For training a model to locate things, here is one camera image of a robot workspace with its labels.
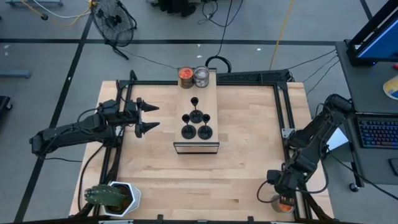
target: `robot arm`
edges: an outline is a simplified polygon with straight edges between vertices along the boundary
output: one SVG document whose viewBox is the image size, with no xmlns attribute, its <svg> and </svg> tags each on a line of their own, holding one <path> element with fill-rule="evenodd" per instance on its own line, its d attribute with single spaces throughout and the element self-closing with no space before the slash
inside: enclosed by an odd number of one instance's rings
<svg viewBox="0 0 398 224">
<path fill-rule="evenodd" d="M 282 166 L 282 170 L 267 171 L 267 181 L 278 194 L 291 198 L 297 187 L 308 182 L 326 152 L 327 140 L 353 113 L 349 100 L 333 94 L 326 99 L 323 111 L 310 124 L 303 130 L 291 132 L 284 147 L 293 149 L 293 156 Z M 292 205 L 289 202 L 291 200 L 280 200 L 280 203 Z"/>
<path fill-rule="evenodd" d="M 119 112 L 119 105 L 114 100 L 100 103 L 96 109 L 94 115 L 88 116 L 83 121 L 38 132 L 29 140 L 32 153 L 44 156 L 59 147 L 93 141 L 102 142 L 105 147 L 116 147 L 118 145 L 116 127 L 135 124 L 135 134 L 137 138 L 141 138 L 142 134 L 160 124 L 142 122 L 142 111 L 154 111 L 159 108 L 148 105 L 141 98 L 138 98 L 137 102 L 127 101 L 123 112 Z"/>
</svg>

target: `succulent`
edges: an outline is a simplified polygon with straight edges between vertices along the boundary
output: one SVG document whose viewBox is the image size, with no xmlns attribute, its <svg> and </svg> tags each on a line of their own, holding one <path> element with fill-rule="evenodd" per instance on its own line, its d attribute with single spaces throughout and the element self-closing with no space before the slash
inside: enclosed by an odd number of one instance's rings
<svg viewBox="0 0 398 224">
<path fill-rule="evenodd" d="M 99 184 L 85 190 L 85 199 L 93 205 L 120 207 L 127 196 L 119 189 L 105 184 Z"/>
</svg>

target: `keyboard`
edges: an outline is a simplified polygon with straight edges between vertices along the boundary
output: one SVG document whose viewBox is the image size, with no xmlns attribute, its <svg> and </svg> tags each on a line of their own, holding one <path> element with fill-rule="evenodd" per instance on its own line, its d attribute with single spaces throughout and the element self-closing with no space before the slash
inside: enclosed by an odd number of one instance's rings
<svg viewBox="0 0 398 224">
<path fill-rule="evenodd" d="M 398 119 L 388 116 L 358 117 L 362 147 L 398 149 Z"/>
</svg>

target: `potted plant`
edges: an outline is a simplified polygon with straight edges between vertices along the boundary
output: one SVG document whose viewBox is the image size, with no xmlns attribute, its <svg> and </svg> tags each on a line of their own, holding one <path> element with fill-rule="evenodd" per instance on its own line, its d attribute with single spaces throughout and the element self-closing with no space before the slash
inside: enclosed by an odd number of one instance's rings
<svg viewBox="0 0 398 224">
<path fill-rule="evenodd" d="M 130 183 L 113 181 L 86 189 L 85 199 L 90 204 L 101 205 L 105 215 L 123 217 L 138 208 L 141 191 Z"/>
</svg>

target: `computer monitor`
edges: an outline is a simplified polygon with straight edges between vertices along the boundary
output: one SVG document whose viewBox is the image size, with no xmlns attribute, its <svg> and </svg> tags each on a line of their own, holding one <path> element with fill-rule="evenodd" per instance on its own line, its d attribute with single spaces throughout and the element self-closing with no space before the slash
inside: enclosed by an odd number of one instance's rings
<svg viewBox="0 0 398 224">
<path fill-rule="evenodd" d="M 398 0 L 386 5 L 349 42 L 347 54 L 354 66 L 398 62 Z"/>
</svg>

